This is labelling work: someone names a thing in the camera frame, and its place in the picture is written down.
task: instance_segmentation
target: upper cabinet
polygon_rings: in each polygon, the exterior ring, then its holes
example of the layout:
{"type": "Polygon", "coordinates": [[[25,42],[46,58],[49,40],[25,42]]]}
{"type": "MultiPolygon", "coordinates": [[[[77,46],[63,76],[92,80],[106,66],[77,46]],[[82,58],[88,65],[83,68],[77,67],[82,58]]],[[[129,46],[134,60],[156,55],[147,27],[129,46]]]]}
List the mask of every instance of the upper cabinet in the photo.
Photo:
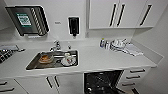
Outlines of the upper cabinet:
{"type": "Polygon", "coordinates": [[[113,27],[118,3],[119,0],[90,0],[89,28],[113,27]]]}
{"type": "Polygon", "coordinates": [[[154,27],[167,6],[165,1],[90,0],[89,29],[154,27]]]}
{"type": "Polygon", "coordinates": [[[136,27],[154,27],[163,14],[167,4],[168,0],[148,0],[136,27]]]}

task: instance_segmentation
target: black soap dispenser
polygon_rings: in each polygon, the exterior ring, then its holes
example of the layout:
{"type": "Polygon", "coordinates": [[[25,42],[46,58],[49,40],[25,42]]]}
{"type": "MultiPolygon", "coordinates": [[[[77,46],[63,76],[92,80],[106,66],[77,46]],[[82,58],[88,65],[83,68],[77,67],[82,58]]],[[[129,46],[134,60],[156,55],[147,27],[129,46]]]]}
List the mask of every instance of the black soap dispenser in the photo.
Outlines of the black soap dispenser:
{"type": "Polygon", "coordinates": [[[69,17],[68,19],[70,34],[76,38],[76,35],[79,34],[79,17],[69,17]]]}

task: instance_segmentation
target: bottle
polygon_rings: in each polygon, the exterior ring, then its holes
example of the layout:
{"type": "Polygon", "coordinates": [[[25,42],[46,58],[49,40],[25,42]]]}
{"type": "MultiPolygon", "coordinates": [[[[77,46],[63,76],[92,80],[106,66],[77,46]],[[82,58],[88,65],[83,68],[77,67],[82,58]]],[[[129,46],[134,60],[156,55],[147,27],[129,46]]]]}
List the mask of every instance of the bottle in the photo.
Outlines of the bottle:
{"type": "Polygon", "coordinates": [[[104,38],[102,38],[102,40],[100,41],[100,47],[103,48],[104,44],[105,44],[105,40],[104,40],[104,38]]]}
{"type": "Polygon", "coordinates": [[[106,41],[106,44],[105,44],[105,49],[109,50],[110,49],[110,42],[106,41]]]}

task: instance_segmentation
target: lower cabinet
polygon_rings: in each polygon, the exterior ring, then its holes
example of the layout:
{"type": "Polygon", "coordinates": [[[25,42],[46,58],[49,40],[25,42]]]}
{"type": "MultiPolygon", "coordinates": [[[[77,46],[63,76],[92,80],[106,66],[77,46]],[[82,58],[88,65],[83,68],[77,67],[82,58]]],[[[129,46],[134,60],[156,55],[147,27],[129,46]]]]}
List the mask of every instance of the lower cabinet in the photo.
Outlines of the lower cabinet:
{"type": "Polygon", "coordinates": [[[60,94],[84,94],[84,74],[54,76],[60,94]]]}
{"type": "Polygon", "coordinates": [[[150,67],[134,68],[124,70],[117,87],[121,90],[130,90],[135,88],[149,72],[150,67]]]}
{"type": "Polygon", "coordinates": [[[16,80],[28,94],[59,94],[52,76],[16,80]]]}
{"type": "Polygon", "coordinates": [[[14,80],[0,80],[0,94],[27,94],[14,80]]]}

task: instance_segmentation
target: dishwasher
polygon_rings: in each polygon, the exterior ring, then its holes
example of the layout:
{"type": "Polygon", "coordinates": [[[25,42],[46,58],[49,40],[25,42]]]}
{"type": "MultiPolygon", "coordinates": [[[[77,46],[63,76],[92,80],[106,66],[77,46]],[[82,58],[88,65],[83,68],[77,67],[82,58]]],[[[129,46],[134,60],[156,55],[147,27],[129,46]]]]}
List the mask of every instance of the dishwasher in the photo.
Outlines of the dishwasher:
{"type": "Polygon", "coordinates": [[[122,70],[84,73],[85,94],[126,94],[116,88],[122,70]]]}

